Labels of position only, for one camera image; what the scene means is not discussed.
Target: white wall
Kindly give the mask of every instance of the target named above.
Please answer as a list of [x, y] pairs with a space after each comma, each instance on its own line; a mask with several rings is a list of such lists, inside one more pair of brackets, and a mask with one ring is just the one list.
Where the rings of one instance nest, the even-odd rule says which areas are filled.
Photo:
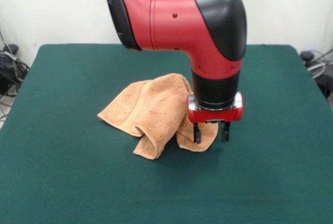
[[[249, 43], [291, 44], [299, 51], [333, 46], [333, 0], [244, 0]], [[32, 63], [46, 43], [119, 43], [105, 0], [0, 0], [8, 42]]]

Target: orange towel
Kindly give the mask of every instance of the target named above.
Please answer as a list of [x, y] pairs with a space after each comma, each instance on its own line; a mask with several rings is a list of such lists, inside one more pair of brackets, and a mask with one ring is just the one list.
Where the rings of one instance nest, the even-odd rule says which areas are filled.
[[203, 152], [217, 136], [218, 124], [200, 124], [201, 144], [194, 143], [193, 124], [187, 117], [190, 84], [180, 74], [135, 82], [126, 87], [98, 117], [133, 136], [141, 137], [134, 154], [158, 158], [176, 133], [180, 148]]

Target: black joint cover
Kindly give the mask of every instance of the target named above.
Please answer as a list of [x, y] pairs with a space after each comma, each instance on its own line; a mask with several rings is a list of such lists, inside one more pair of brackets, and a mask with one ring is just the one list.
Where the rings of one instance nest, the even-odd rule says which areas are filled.
[[247, 39], [246, 12], [242, 0], [195, 0], [213, 41], [231, 60], [244, 57]]
[[137, 44], [127, 8], [123, 0], [107, 0], [114, 27], [116, 28], [121, 43], [129, 49], [141, 51]]

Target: green table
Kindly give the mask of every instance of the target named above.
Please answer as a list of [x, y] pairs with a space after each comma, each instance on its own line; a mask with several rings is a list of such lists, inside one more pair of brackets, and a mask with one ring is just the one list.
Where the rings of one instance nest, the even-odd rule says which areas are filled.
[[333, 114], [292, 47], [248, 47], [229, 143], [150, 161], [96, 114], [171, 72], [185, 54], [41, 47], [0, 132], [0, 223], [333, 222]]

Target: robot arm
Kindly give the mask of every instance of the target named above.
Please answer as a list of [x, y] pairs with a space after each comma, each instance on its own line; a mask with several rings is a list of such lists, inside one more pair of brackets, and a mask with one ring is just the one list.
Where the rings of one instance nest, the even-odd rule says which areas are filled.
[[236, 107], [247, 22], [242, 0], [107, 0], [122, 44], [133, 50], [180, 50], [191, 60], [190, 120], [239, 120]]

